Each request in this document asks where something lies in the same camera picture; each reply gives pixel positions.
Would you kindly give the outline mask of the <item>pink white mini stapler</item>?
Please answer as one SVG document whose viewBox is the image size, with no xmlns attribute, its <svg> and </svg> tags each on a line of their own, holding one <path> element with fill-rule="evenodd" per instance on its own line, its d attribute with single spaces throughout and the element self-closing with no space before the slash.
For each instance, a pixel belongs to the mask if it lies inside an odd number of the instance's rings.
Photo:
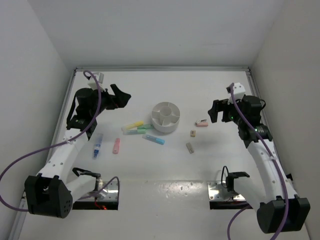
<svg viewBox="0 0 320 240">
<path fill-rule="evenodd" d="M 209 123 L 207 122 L 206 119 L 201 119 L 201 120 L 199 119 L 195 122 L 195 126 L 199 128 L 208 127 Z"/>
</svg>

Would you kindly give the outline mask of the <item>yellow highlighter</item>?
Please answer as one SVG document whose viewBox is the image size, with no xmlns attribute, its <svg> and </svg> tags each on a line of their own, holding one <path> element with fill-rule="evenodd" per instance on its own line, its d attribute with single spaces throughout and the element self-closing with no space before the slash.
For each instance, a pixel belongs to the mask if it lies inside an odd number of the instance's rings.
<svg viewBox="0 0 320 240">
<path fill-rule="evenodd" d="M 127 131 L 133 128 L 137 128 L 139 126 L 142 126 L 144 124 L 144 121 L 137 121 L 128 125 L 125 125 L 121 128 L 122 131 Z"/>
</svg>

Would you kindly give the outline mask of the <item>light green highlighter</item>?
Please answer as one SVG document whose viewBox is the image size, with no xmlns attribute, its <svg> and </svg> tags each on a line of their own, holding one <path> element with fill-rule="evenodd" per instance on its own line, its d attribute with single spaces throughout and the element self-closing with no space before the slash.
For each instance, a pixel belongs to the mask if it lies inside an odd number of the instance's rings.
<svg viewBox="0 0 320 240">
<path fill-rule="evenodd" d="M 152 124 L 143 124 L 137 127 L 137 129 L 149 130 L 153 129 L 154 126 Z"/>
</svg>

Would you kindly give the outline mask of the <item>white round compartment organizer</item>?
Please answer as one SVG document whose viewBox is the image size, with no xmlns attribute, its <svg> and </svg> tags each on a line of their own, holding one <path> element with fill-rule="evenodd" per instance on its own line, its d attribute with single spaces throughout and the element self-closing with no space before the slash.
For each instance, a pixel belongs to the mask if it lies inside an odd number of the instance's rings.
<svg viewBox="0 0 320 240">
<path fill-rule="evenodd" d="M 169 134 L 177 129 L 180 117 L 180 109 L 171 102 L 160 102 L 151 111 L 153 127 L 164 134 Z"/>
</svg>

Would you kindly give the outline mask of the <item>blue highlighter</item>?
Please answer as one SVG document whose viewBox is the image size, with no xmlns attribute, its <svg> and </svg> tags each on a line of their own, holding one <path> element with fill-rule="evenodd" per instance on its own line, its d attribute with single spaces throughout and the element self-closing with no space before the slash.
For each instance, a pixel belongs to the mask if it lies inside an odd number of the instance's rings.
<svg viewBox="0 0 320 240">
<path fill-rule="evenodd" d="M 145 140 L 160 144 L 160 145 L 164 145 L 165 144 L 165 140 L 164 139 L 161 139 L 161 138 L 149 135 L 149 134 L 144 134 L 142 136 L 142 138 L 145 139 Z"/>
</svg>

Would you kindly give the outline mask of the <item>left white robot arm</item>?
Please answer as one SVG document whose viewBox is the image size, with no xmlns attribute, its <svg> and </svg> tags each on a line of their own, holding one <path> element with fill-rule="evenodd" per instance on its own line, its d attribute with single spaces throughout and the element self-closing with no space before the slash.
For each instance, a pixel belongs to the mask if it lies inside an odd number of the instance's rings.
<svg viewBox="0 0 320 240">
<path fill-rule="evenodd" d="M 28 212 L 33 215 L 66 218 L 73 204 L 85 194 L 101 191 L 101 175 L 73 164 L 97 126 L 95 114 L 124 108 L 131 95 L 111 84 L 113 94 L 91 88 L 76 91 L 66 119 L 63 145 L 56 148 L 46 165 L 24 183 Z"/>
</svg>

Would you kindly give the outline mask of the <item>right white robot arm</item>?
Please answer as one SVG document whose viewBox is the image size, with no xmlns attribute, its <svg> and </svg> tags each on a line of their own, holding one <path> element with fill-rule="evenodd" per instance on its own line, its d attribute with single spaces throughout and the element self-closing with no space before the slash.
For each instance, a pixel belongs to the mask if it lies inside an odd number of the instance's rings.
<svg viewBox="0 0 320 240">
<path fill-rule="evenodd" d="M 261 111 L 266 102 L 256 96 L 244 95 L 232 103 L 231 99 L 214 100 L 208 115 L 217 122 L 233 122 L 245 148 L 252 156 L 260 174 L 263 188 L 258 187 L 251 176 L 244 172 L 229 172 L 226 190 L 242 195 L 255 210 L 257 222 L 265 234 L 300 231 L 311 209 L 307 198 L 299 197 L 288 181 L 274 149 L 268 127 L 261 122 Z"/>
</svg>

